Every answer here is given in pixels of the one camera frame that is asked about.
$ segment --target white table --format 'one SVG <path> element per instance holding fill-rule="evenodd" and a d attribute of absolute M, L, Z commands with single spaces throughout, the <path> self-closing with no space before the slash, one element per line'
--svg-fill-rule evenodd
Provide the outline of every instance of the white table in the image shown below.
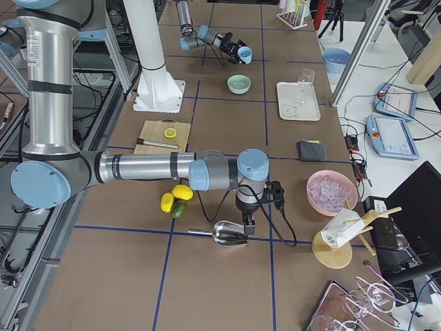
<path fill-rule="evenodd" d="M 325 24 L 326 21 L 323 21 L 319 32 L 323 29 Z M 351 52 L 362 30 L 363 24 L 363 22 L 346 21 L 344 24 L 345 31 L 343 42 L 339 42 L 339 27 L 334 31 L 328 29 L 323 37 L 319 39 L 322 50 L 327 48 L 342 48 Z M 406 60 L 407 55 L 402 50 L 395 35 L 392 33 L 389 26 L 385 26 L 378 40 L 375 43 L 371 43 L 363 54 L 360 64 L 385 68 L 388 66 L 399 65 Z M 411 85 L 408 83 L 406 73 L 410 68 L 411 64 L 407 63 L 401 70 L 398 78 L 395 80 L 395 84 L 412 88 L 418 92 L 426 91 L 424 86 Z M 398 68 L 390 68 L 381 70 L 377 68 L 366 68 L 359 65 L 354 70 L 349 85 L 343 94 L 343 98 L 338 104 L 339 116 L 343 117 L 345 115 L 346 108 L 346 118 L 366 123 L 366 118 L 373 110 L 373 97 L 356 97 L 350 103 L 348 102 L 354 96 L 373 95 L 377 93 L 380 84 L 388 81 L 397 69 Z M 328 74 L 328 79 L 333 91 L 340 75 L 341 74 Z M 418 95 L 417 106 L 420 108 L 437 110 L 437 106 L 428 92 Z M 441 129 L 441 116 L 438 114 L 417 111 L 416 118 L 434 131 Z M 347 124 L 344 119 L 340 119 L 340 121 L 341 124 Z M 354 126 L 358 133 L 363 132 L 365 129 L 363 125 L 356 122 L 350 121 L 349 124 Z M 426 137 L 432 133 L 415 121 L 409 122 L 408 125 L 413 138 Z M 342 130 L 345 133 L 347 127 L 343 126 Z M 348 132 L 349 134 L 354 133 L 351 128 Z M 369 138 L 365 141 L 365 136 L 363 134 L 360 134 L 358 138 L 360 153 L 367 158 L 367 175 L 372 182 L 372 187 L 370 187 L 367 181 L 364 181 L 365 191 L 362 198 L 366 198 L 370 195 L 388 197 L 418 166 L 420 166 L 421 163 L 426 160 L 430 161 L 433 166 L 441 172 L 440 137 L 432 137 L 424 141 L 416 142 L 416 147 L 420 153 L 420 158 L 416 161 L 403 161 L 380 157 L 372 148 Z M 362 194 L 362 186 L 360 186 L 359 189 L 360 194 Z M 441 301 L 439 294 L 433 295 L 433 303 L 433 305 L 426 305 L 425 307 L 423 305 L 418 306 L 418 312 L 424 312 L 424 318 L 414 318 L 412 322 L 412 330 L 427 329 L 434 321 L 439 321 L 441 319 Z M 393 311 L 394 317 L 400 321 L 401 328 L 404 330 L 407 330 L 414 305 L 415 303 L 410 303 L 400 308 L 396 308 Z"/>

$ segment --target light green bowl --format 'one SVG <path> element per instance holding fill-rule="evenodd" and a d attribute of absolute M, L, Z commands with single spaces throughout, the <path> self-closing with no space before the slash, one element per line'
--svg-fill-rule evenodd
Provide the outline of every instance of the light green bowl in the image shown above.
<path fill-rule="evenodd" d="M 244 94 L 251 86 L 251 79 L 242 74 L 235 74 L 228 79 L 227 84 L 234 94 Z"/>

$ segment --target pink bowl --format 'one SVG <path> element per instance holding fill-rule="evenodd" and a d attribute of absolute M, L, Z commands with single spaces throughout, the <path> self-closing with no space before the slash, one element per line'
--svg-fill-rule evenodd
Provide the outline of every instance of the pink bowl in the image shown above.
<path fill-rule="evenodd" d="M 313 181 L 315 181 L 319 177 L 325 177 L 329 176 L 332 181 L 336 182 L 340 186 L 346 187 L 348 190 L 351 190 L 351 198 L 349 200 L 349 207 L 350 209 L 353 209 L 358 200 L 358 191 L 356 186 L 351 182 L 349 178 L 347 178 L 345 175 L 340 174 L 339 172 L 333 171 L 333 170 L 321 170 L 313 173 L 310 178 L 308 179 L 308 182 L 306 184 L 306 196 L 308 198 L 309 204 L 314 208 L 317 212 L 326 215 L 326 216 L 336 216 L 336 212 L 330 212 L 326 209 L 321 208 L 319 205 L 317 205 L 314 200 L 312 199 L 308 187 L 311 185 Z"/>

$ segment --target white tray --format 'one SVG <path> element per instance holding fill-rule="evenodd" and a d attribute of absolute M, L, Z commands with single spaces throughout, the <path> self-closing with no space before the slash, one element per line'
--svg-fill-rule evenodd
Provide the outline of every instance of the white tray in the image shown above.
<path fill-rule="evenodd" d="M 296 106 L 294 99 L 298 98 L 300 90 L 297 83 L 277 83 L 278 113 L 281 119 L 287 121 L 318 121 L 320 110 L 318 109 L 316 91 L 311 86 L 311 92 L 307 95 L 304 105 Z"/>

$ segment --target metal scoop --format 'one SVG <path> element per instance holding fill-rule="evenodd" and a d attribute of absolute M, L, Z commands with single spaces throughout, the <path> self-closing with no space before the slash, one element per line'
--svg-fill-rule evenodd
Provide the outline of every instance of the metal scoop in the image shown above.
<path fill-rule="evenodd" d="M 245 245 L 248 236 L 244 233 L 243 225 L 229 221 L 219 221 L 214 224 L 213 230 L 189 229 L 191 234 L 210 234 L 213 240 L 222 246 Z"/>

